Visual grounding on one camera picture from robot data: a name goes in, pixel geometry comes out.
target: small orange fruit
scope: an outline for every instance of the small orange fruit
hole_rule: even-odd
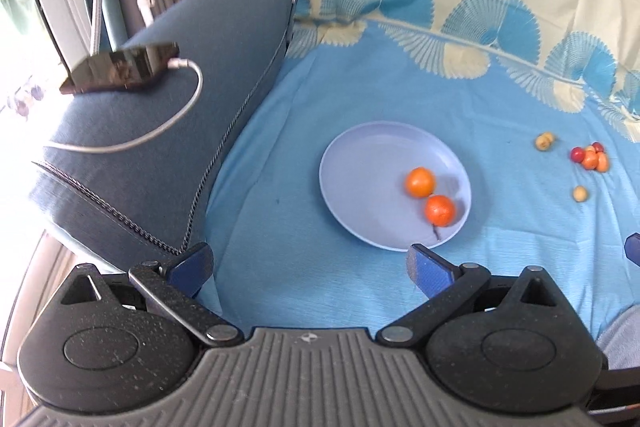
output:
[[[424,215],[436,227],[448,227],[456,217],[456,206],[446,196],[432,196],[424,206]]]
[[[604,152],[596,153],[598,155],[598,164],[596,165],[596,171],[607,172],[609,170],[609,157]]]
[[[598,166],[598,154],[595,151],[588,149],[584,150],[584,160],[582,160],[582,166],[588,171],[593,171]]]
[[[436,189],[436,176],[429,169],[418,167],[404,179],[404,188],[414,198],[426,198]]]

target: bunch of fruit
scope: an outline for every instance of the bunch of fruit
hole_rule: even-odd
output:
[[[607,172],[609,170],[609,157],[600,142],[593,142],[585,148],[574,147],[569,153],[569,158],[588,171],[595,169],[598,172]]]
[[[448,227],[456,217],[456,206],[450,198],[433,195],[436,189],[436,176],[429,169],[418,167],[409,172],[404,179],[404,188],[414,198],[427,198],[424,205],[424,217],[434,227]]]

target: metal screw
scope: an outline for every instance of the metal screw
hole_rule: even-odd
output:
[[[140,264],[154,271],[158,271],[158,268],[160,267],[160,263],[158,261],[143,261]]]
[[[207,338],[214,342],[232,341],[238,335],[238,329],[231,324],[218,324],[207,330]]]
[[[402,343],[410,341],[414,332],[404,326],[389,326],[382,330],[382,338],[387,342]]]

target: circular disc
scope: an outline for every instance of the circular disc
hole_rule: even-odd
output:
[[[434,194],[456,204],[456,218],[435,229],[424,217],[425,199],[409,196],[404,179],[417,167],[436,176]],[[370,122],[336,137],[320,162],[320,190],[340,224],[374,247],[406,251],[420,243],[433,248],[464,225],[471,208],[465,168],[432,134],[396,122]]]

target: black phone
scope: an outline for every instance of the black phone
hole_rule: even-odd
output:
[[[178,56],[175,42],[146,44],[92,55],[80,62],[60,86],[62,94],[144,89],[154,85]]]

